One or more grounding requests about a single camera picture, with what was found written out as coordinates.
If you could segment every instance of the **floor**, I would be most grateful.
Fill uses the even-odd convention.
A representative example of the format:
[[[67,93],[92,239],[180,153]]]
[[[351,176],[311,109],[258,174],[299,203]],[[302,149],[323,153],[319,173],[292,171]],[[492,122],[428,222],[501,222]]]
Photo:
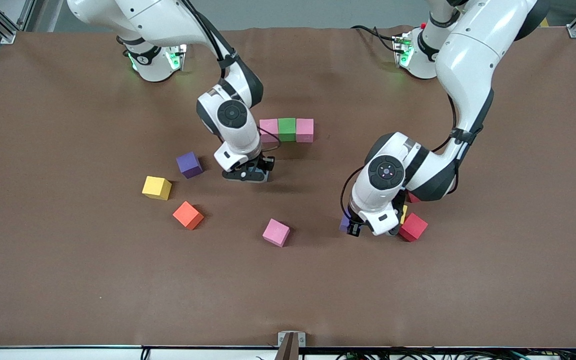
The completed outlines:
[[[219,0],[196,1],[220,30],[270,27],[349,28],[353,25],[390,28],[426,21],[428,7],[422,0],[231,0],[228,11]],[[106,32],[71,14],[65,0],[45,0],[32,29],[39,32]],[[549,25],[564,26],[576,16],[576,0],[551,0]]]

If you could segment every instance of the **brown mat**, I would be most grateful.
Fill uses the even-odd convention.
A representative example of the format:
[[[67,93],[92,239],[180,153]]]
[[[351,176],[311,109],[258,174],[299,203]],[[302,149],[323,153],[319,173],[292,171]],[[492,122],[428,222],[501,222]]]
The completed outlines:
[[[576,347],[576,40],[538,29],[494,75],[458,191],[410,210],[423,238],[343,235],[339,191],[380,135],[428,148],[451,126],[436,80],[370,35],[226,32],[265,85],[257,119],[313,117],[272,182],[221,178],[195,113],[206,48],[147,83],[112,34],[21,33],[0,50],[0,345],[274,344]],[[201,155],[186,180],[175,158]],[[174,181],[169,201],[140,191]],[[172,217],[183,202],[206,219]],[[262,239],[270,218],[285,248]]]

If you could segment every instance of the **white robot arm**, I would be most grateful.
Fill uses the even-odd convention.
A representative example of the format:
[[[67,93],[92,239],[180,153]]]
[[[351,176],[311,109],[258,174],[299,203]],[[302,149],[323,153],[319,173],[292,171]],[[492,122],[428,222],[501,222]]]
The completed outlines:
[[[462,5],[464,1],[452,5]],[[546,0],[471,0],[436,57],[436,73],[454,99],[459,121],[441,155],[396,132],[380,137],[352,187],[349,233],[366,224],[374,235],[399,231],[407,192],[436,201],[457,185],[458,170],[492,104],[494,70],[512,45],[543,20]]]
[[[250,112],[262,99],[263,84],[189,0],[68,0],[68,6],[83,22],[114,30],[133,68],[149,82],[166,80],[179,70],[179,62],[171,59],[182,44],[210,48],[221,77],[199,96],[196,110],[206,128],[222,141],[214,157],[227,180],[268,180],[274,158],[263,156]]]

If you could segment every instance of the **metal bracket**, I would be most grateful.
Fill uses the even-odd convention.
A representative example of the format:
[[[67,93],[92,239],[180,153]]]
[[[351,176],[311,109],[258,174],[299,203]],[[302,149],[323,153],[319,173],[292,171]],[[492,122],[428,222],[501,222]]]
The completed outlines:
[[[15,43],[15,38],[17,37],[17,32],[13,31],[12,32],[12,37],[10,39],[7,38],[1,38],[0,44],[1,45],[10,45],[10,44],[14,44]]]
[[[568,31],[568,35],[570,36],[570,39],[576,39],[576,33],[573,32],[573,30],[570,28],[569,23],[566,24],[566,30]]]
[[[289,333],[294,333],[295,335],[297,335],[297,340],[298,340],[297,343],[299,344],[299,347],[306,347],[306,333],[303,331],[290,331],[290,330],[281,331],[281,332],[277,333],[277,346],[278,347],[282,346],[282,342],[284,342],[284,338]]]

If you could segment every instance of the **black strap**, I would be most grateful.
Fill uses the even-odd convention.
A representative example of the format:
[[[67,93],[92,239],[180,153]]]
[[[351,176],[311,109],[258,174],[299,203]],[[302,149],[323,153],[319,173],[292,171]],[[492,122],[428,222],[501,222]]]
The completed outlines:
[[[219,64],[219,68],[221,68],[222,70],[228,68],[229,66],[234,64],[237,61],[237,59],[240,58],[240,55],[237,53],[237,50],[233,48],[232,51],[233,51],[232,54],[227,54],[223,60],[217,61],[217,64]]]
[[[416,154],[412,158],[412,161],[410,161],[409,166],[407,166],[406,168],[406,178],[404,179],[403,183],[404,186],[406,186],[412,179],[412,177],[415,176],[415,174],[419,170],[419,167],[421,166],[421,164],[424,163],[429,153],[430,151],[427,148],[423,146],[419,148],[419,151],[416,152]]]
[[[448,28],[450,27],[450,25],[453,25],[455,22],[457,22],[460,14],[461,13],[459,12],[459,10],[455,9],[454,12],[452,13],[452,16],[450,16],[450,18],[446,22],[439,22],[433,18],[432,14],[430,14],[430,22],[437,28]]]
[[[426,55],[426,57],[428,57],[428,61],[434,63],[435,59],[433,59],[433,55],[438,54],[439,50],[428,45],[424,41],[423,35],[424,35],[424,31],[421,30],[421,32],[419,32],[419,36],[416,38],[416,42],[419,44],[419,50],[421,50],[421,52],[424,53]]]
[[[121,41],[122,45],[133,45],[133,46],[146,43],[146,40],[144,40],[144,38],[122,39],[121,37],[119,37],[119,35],[117,35],[117,43],[119,43],[119,41]]]
[[[153,59],[155,59],[160,51],[162,51],[162,48],[159,46],[153,46],[150,50],[142,52],[141,54],[132,51],[128,51],[128,54],[130,54],[130,57],[132,57],[132,59],[137,63],[148,66],[153,63]]]
[[[448,135],[448,137],[455,139],[455,144],[457,144],[457,145],[461,144],[462,142],[464,142],[468,145],[473,145],[475,138],[477,137],[477,135],[480,132],[482,132],[482,130],[483,130],[483,126],[478,128],[475,132],[468,132],[464,129],[459,129],[458,127],[453,127],[452,130],[450,131],[450,135]]]

